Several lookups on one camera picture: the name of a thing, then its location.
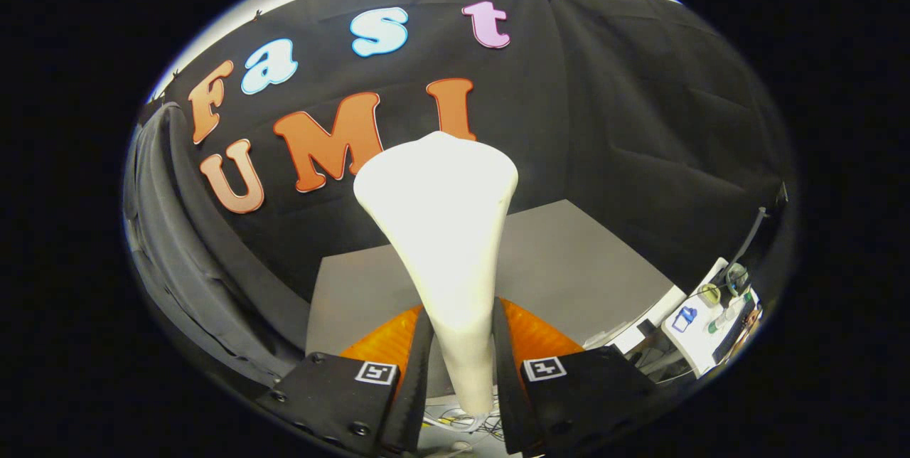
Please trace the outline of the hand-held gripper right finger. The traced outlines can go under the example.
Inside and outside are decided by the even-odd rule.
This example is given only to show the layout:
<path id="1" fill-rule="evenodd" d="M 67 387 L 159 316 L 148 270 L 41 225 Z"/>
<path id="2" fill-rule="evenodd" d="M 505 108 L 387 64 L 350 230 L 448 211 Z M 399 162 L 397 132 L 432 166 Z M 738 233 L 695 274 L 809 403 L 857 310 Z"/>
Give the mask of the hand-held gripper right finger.
<path id="1" fill-rule="evenodd" d="M 595 454 L 658 402 L 656 383 L 616 348 L 583 350 L 510 300 L 494 301 L 492 335 L 509 454 Z"/>

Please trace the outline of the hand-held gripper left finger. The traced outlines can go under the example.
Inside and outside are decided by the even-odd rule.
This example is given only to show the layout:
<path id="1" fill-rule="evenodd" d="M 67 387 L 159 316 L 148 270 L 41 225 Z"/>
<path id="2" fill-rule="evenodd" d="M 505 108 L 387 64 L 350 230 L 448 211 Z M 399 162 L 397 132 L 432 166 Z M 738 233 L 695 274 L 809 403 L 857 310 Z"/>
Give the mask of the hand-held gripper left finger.
<path id="1" fill-rule="evenodd" d="M 339 452 L 412 457 L 422 429 L 433 338 L 425 309 L 407 309 L 339 355 L 310 353 L 261 395 L 260 406 Z"/>

